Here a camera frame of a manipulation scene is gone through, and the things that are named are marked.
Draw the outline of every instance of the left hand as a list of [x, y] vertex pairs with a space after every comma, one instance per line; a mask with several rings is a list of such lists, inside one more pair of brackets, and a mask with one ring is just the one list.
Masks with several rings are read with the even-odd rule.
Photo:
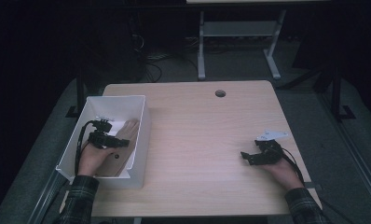
[[107, 147], [105, 149], [99, 149], [92, 143], [87, 143], [81, 153], [77, 175], [94, 176], [96, 170], [102, 165], [106, 157], [118, 151], [119, 147]]

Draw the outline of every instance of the white box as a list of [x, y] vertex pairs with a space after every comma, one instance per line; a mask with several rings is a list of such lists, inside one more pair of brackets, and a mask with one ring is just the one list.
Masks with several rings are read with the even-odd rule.
[[[62, 155], [60, 163], [56, 169], [68, 180], [73, 182], [75, 178], [75, 158], [78, 136], [81, 128], [90, 120], [97, 117], [110, 119], [113, 125], [110, 135], [116, 133], [123, 127], [128, 119], [138, 119], [140, 121], [136, 147], [132, 152], [127, 164], [119, 176], [96, 177], [100, 188], [104, 189], [139, 189], [144, 182], [145, 161], [150, 140], [151, 119], [145, 101], [145, 96], [92, 96], [87, 98], [87, 102], [81, 112], [75, 130]], [[92, 125], [88, 125], [85, 131], [83, 142], [89, 137], [89, 133], [95, 130]]]

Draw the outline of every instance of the hand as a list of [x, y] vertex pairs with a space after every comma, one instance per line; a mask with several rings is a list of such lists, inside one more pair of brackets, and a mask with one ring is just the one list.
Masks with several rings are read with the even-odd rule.
[[287, 191], [304, 188], [293, 167], [285, 159], [280, 159], [275, 164], [259, 165], [259, 167], [270, 172]]
[[81, 153], [81, 159], [78, 165], [78, 175], [94, 176], [96, 170], [102, 165], [106, 157], [118, 151], [118, 147], [107, 147], [105, 149], [99, 149], [93, 144], [87, 143]]

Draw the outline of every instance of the wooden table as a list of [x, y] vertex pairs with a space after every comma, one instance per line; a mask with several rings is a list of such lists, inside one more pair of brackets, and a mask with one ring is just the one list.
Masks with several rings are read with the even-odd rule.
[[[226, 92], [217, 97], [215, 92]], [[289, 214], [285, 191], [241, 151], [259, 153], [265, 129], [310, 177], [276, 94], [267, 81], [118, 84], [103, 95], [145, 95], [152, 119], [142, 189], [98, 190], [96, 217], [197, 217]], [[316, 192], [310, 189], [318, 202]]]

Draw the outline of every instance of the black device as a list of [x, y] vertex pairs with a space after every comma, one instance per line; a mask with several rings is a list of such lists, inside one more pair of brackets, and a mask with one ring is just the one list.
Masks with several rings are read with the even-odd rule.
[[87, 126], [92, 124], [96, 128], [95, 131], [89, 133], [88, 141], [97, 148], [105, 149], [106, 147], [127, 147], [130, 144], [130, 140], [117, 139], [112, 135], [108, 135], [112, 125], [107, 119], [101, 120], [90, 120], [82, 128], [80, 135], [78, 136], [77, 149], [76, 149], [76, 161], [75, 161], [75, 175], [78, 173], [78, 164], [80, 163], [81, 157], [81, 145], [83, 143], [83, 136], [87, 129]]
[[[299, 179], [301, 180], [302, 184], [305, 186], [304, 177], [302, 176], [301, 171], [298, 168], [298, 165], [295, 162], [294, 157], [288, 152], [286, 149], [282, 148], [282, 146], [277, 143], [275, 140], [269, 141], [258, 141], [255, 140], [255, 144], [261, 150], [261, 153], [250, 155], [246, 152], [241, 152], [241, 156], [249, 162], [250, 165], [265, 165], [265, 164], [275, 164], [281, 158], [284, 158], [288, 161], [293, 168], [295, 169], [296, 174], [298, 175]], [[293, 160], [290, 160], [288, 156], [284, 153], [284, 150], [287, 151], [292, 157]]]

